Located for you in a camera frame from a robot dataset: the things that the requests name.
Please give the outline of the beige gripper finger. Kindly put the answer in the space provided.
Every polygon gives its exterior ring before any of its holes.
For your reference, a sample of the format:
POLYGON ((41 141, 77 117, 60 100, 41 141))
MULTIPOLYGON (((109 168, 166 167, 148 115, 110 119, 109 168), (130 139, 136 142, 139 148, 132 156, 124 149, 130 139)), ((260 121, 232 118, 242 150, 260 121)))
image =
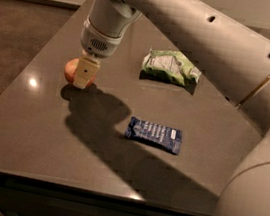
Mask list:
POLYGON ((86 88, 100 68, 100 62, 95 57, 84 55, 78 60, 73 85, 79 89, 86 88))

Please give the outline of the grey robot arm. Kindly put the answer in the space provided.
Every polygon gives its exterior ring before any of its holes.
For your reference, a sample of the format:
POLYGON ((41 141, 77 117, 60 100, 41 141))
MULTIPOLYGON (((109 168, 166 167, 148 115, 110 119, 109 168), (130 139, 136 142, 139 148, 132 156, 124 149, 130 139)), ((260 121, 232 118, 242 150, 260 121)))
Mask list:
POLYGON ((82 47, 104 58, 114 53, 139 15, 189 58, 211 84, 199 92, 199 118, 215 127, 199 148, 232 142, 251 123, 261 141, 225 181, 213 216, 270 216, 270 40, 199 0, 94 0, 82 47))

